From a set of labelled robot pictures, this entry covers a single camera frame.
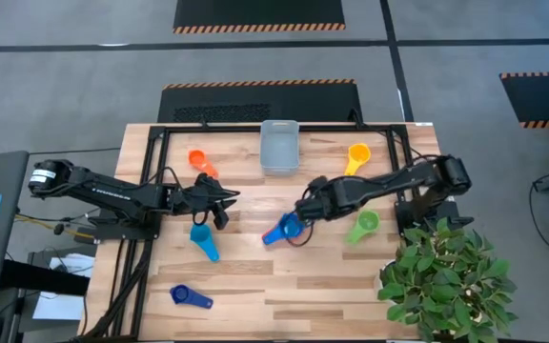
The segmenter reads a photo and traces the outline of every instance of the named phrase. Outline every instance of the light blue container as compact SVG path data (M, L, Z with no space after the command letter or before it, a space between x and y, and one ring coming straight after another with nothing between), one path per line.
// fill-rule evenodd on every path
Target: light blue container
M292 176L300 167L300 126L294 120L265 120L259 131L259 164L265 175Z

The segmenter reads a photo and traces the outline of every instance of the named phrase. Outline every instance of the black mat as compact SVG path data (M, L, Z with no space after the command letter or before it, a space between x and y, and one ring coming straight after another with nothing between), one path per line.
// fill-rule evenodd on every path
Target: black mat
M499 77L520 125L549 128L549 72L505 72Z
M351 109L361 115L352 79L175 84L162 91L158 123L341 122Z
M179 0L174 33L344 30L340 0Z

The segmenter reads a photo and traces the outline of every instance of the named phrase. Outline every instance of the orange measuring cup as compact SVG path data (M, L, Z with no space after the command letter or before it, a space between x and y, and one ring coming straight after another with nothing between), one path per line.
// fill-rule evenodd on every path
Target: orange measuring cup
M349 147L349 163L344 171L345 175L355 175L359 167L370 160L370 148L364 143L354 144Z
M193 150L188 152L188 161L190 162L191 166L200 170L201 172L205 172L212 178L217 178L217 176L219 176L217 170L207 159L207 155L205 155L205 152L201 150Z

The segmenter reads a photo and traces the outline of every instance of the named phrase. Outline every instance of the yellow measuring cup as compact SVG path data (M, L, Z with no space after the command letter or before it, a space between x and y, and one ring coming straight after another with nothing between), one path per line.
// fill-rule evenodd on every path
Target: yellow measuring cup
M370 148L364 143L354 144L349 147L349 164L344 171L345 175L355 175L359 167L370 160Z

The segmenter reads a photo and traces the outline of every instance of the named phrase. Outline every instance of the green measuring cup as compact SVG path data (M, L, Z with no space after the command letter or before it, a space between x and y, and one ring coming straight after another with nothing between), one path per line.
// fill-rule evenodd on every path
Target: green measuring cup
M357 244L359 239L368 233L374 233L380 226L380 217L378 213L370 210L364 210L359 213L357 221L353 228L347 234L347 242Z

